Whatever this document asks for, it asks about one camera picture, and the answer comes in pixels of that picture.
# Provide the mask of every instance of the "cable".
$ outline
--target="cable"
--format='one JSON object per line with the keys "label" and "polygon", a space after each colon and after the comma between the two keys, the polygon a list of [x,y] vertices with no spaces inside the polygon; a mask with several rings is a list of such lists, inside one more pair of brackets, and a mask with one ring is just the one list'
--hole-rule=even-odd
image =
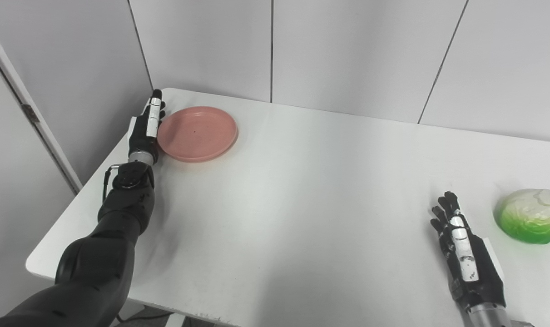
{"label": "cable", "polygon": [[115,319],[117,319],[117,321],[119,321],[119,323],[123,323],[123,322],[135,321],[135,320],[151,320],[151,319],[165,318],[165,317],[168,317],[172,314],[173,314],[173,312],[168,312],[168,313],[161,314],[161,315],[150,315],[150,316],[145,316],[145,317],[133,317],[133,318],[128,318],[128,319],[121,319],[121,317],[118,314],[118,315],[115,316]]}
{"label": "cable", "polygon": [[109,185],[109,175],[111,175],[112,169],[113,169],[113,166],[109,167],[105,172],[105,176],[103,177],[102,202],[105,202],[105,198],[107,197],[107,185]]}

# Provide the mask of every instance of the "green cabbage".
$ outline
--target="green cabbage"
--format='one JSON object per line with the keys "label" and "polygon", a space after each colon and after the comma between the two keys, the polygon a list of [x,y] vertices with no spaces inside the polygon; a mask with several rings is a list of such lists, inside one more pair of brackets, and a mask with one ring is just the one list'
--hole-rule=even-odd
{"label": "green cabbage", "polygon": [[550,190],[528,188],[507,196],[495,214],[497,225],[518,240],[550,242]]}

